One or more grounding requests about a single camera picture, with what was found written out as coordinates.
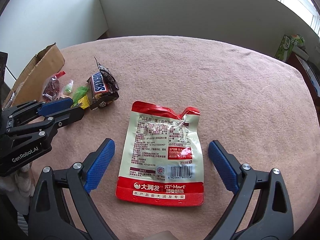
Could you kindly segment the dark plum clear wrapper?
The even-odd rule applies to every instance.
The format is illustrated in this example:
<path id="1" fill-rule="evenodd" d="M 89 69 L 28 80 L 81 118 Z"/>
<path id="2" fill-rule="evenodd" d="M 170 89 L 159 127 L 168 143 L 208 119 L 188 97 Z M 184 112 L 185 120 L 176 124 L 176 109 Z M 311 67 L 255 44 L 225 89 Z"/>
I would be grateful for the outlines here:
<path id="1" fill-rule="evenodd" d="M 61 78 L 65 74 L 65 71 L 59 71 L 51 77 L 49 77 L 47 81 L 44 83 L 42 98 L 45 102 L 51 102 L 57 99 L 60 92 L 59 78 Z"/>

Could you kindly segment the cardboard box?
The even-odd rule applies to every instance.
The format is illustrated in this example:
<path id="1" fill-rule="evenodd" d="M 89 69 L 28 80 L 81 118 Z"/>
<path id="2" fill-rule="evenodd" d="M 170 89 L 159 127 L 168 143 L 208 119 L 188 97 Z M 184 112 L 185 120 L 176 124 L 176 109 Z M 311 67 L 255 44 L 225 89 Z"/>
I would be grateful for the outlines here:
<path id="1" fill-rule="evenodd" d="M 13 88 L 4 100 L 4 107 L 39 100 L 45 81 L 58 73 L 65 64 L 65 59 L 56 44 L 48 45 L 38 52 L 19 75 Z"/>

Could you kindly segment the pink table cloth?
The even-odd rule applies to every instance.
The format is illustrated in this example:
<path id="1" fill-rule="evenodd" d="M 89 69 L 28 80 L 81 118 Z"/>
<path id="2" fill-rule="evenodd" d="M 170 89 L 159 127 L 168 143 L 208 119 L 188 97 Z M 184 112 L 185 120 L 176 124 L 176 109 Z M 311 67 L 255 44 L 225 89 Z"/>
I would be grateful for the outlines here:
<path id="1" fill-rule="evenodd" d="M 119 239 L 143 239 L 170 231 L 178 239 L 204 239 L 228 206 L 227 191 L 208 158 L 218 140 L 228 153 L 256 170 L 280 169 L 289 193 L 294 228 L 306 221 L 319 197 L 319 123 L 309 90 L 295 68 L 231 44 L 188 37 L 137 36 L 79 44 L 62 51 L 63 81 L 83 85 L 107 67 L 119 85 L 119 99 L 59 129 L 52 151 L 33 162 L 70 167 L 106 139 L 116 152 L 91 197 Z M 198 135 L 204 161 L 204 203 L 160 207 L 116 197 L 121 156 L 135 101 L 182 113 L 200 111 Z"/>

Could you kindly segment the green carton box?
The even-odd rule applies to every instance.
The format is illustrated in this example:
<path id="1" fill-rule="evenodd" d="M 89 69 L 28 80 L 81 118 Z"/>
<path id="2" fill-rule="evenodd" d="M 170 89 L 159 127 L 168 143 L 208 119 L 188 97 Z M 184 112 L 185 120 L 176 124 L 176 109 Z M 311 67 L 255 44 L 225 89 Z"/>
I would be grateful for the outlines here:
<path id="1" fill-rule="evenodd" d="M 292 52 L 298 55 L 306 55 L 305 40 L 303 36 L 299 34 L 290 36 L 284 35 L 274 57 L 282 62 L 286 62 Z"/>

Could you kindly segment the green candy wrapper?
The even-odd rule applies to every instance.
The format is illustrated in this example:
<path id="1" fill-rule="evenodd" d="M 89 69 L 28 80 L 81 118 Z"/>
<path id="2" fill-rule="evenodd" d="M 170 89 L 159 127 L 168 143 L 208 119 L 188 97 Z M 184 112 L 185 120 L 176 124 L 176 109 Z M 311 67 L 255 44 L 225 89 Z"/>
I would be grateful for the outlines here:
<path id="1" fill-rule="evenodd" d="M 75 90 L 72 96 L 73 107 L 75 107 L 78 104 L 78 101 L 87 94 L 88 90 L 89 88 L 87 86 L 80 86 Z"/>

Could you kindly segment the yellow candy wrapper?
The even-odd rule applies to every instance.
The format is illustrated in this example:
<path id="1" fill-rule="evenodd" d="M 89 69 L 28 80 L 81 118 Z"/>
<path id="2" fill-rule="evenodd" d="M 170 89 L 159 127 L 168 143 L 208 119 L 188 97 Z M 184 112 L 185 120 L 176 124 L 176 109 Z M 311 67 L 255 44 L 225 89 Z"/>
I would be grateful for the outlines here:
<path id="1" fill-rule="evenodd" d="M 77 101 L 75 105 L 81 107 L 82 109 L 87 109 L 90 106 L 90 101 L 88 96 L 84 95 L 82 98 L 80 98 Z"/>

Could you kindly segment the Snickers bar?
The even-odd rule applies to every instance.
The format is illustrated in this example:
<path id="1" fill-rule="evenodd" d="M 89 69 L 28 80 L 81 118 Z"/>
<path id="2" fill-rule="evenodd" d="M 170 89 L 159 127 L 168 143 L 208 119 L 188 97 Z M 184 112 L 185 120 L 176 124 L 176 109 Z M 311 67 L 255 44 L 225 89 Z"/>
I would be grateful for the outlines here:
<path id="1" fill-rule="evenodd" d="M 111 86 L 105 81 L 101 72 L 93 74 L 88 78 L 87 82 L 91 89 L 91 96 L 89 97 L 91 110 L 104 108 L 118 100 L 118 92 L 111 90 Z"/>

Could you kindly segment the red white snack pouch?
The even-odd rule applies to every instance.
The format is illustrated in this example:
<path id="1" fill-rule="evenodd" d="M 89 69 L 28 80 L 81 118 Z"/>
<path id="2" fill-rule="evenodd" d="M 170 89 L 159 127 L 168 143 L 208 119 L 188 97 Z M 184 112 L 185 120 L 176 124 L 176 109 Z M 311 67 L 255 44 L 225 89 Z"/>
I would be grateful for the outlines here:
<path id="1" fill-rule="evenodd" d="M 200 206 L 204 164 L 197 133 L 200 111 L 181 114 L 135 101 L 120 163 L 116 197 L 158 206 Z"/>

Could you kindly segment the small green ball candy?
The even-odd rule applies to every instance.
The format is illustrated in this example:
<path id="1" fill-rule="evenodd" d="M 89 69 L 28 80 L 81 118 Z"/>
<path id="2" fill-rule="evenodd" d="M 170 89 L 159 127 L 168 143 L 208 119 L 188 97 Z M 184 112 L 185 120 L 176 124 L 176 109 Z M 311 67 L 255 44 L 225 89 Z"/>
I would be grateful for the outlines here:
<path id="1" fill-rule="evenodd" d="M 67 83 L 67 85 L 65 85 L 65 87 L 63 88 L 63 94 L 64 95 L 69 95 L 71 94 L 72 90 L 73 90 L 73 84 L 74 84 L 74 81 L 73 80 L 70 80 L 69 83 Z"/>

